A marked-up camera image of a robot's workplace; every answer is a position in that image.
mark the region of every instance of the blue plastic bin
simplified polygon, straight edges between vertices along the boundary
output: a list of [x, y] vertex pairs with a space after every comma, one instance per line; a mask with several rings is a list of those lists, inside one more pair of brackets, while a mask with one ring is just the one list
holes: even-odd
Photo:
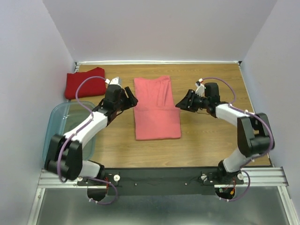
[[[91, 102], [82, 102], [90, 109], [95, 108], [95, 105]], [[81, 124], [88, 116], [90, 112], [84, 109], [77, 102], [65, 102], [56, 106], [50, 115], [47, 133], [45, 137], [43, 160], [46, 161], [48, 148], [51, 137], [55, 134], [63, 135], [64, 133], [74, 129]], [[83, 160], [89, 160], [94, 154], [96, 137], [93, 137], [83, 148], [82, 158]]]

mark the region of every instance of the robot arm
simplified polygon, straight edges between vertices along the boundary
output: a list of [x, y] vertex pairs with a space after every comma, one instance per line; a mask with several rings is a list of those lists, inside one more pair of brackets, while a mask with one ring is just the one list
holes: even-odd
[[[248, 164], [253, 157], [262, 155], [270, 144], [270, 136], [260, 121], [232, 109], [227, 102], [221, 102], [217, 83], [203, 85], [202, 81], [202, 79], [197, 81], [196, 91], [189, 90], [176, 107], [190, 112], [206, 109], [211, 116], [223, 119], [237, 127], [238, 148], [218, 164], [218, 179], [226, 180], [236, 176], [240, 168]], [[259, 113], [256, 116], [270, 127], [266, 114]]]
[[137, 105], [137, 99], [129, 87], [121, 87], [121, 80], [116, 77], [109, 83], [105, 97], [84, 122], [64, 135], [54, 135], [51, 138], [45, 169], [57, 174], [58, 155], [63, 143], [73, 136], [67, 144], [60, 161], [63, 177], [75, 180], [77, 177], [92, 177], [103, 179], [104, 166], [92, 161], [83, 161], [82, 149], [86, 143], [103, 128], [107, 127], [124, 110]]

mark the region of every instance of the white wall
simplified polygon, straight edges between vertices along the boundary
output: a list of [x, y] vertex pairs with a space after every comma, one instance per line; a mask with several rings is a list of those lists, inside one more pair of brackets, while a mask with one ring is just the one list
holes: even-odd
[[242, 60], [276, 0], [43, 0], [75, 61]]
[[41, 0], [1, 1], [0, 223], [27, 224], [52, 109], [73, 59]]
[[300, 214], [300, 1], [278, 0], [242, 62], [256, 112], [266, 112], [276, 147], [271, 159], [283, 166]]

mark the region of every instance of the folded pink cloth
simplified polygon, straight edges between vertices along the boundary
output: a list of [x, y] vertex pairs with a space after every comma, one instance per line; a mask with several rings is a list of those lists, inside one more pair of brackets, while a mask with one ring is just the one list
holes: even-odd
[[180, 109], [174, 106], [169, 76], [135, 78], [134, 107], [137, 140], [180, 138]]

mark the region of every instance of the wooden surface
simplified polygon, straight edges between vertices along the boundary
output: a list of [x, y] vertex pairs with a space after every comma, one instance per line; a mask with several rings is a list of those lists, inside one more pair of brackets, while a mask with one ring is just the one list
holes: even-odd
[[[79, 72], [97, 66], [81, 65]], [[235, 90], [235, 106], [252, 110], [244, 82], [236, 64], [184, 64], [184, 65], [102, 65], [105, 76], [122, 78], [122, 86], [134, 93], [135, 77], [158, 78], [169, 75], [172, 82], [174, 104], [183, 99], [188, 89], [195, 89], [195, 81], [208, 76], [226, 80]], [[221, 101], [231, 101], [233, 95], [219, 81]], [[85, 97], [97, 105], [103, 96]], [[236, 127], [210, 115], [181, 111], [182, 137], [177, 140], [136, 141], [133, 109], [125, 111], [107, 128], [97, 134], [95, 153], [91, 160], [105, 167], [166, 167], [217, 166], [237, 147]], [[252, 165], [269, 165], [267, 157]]]

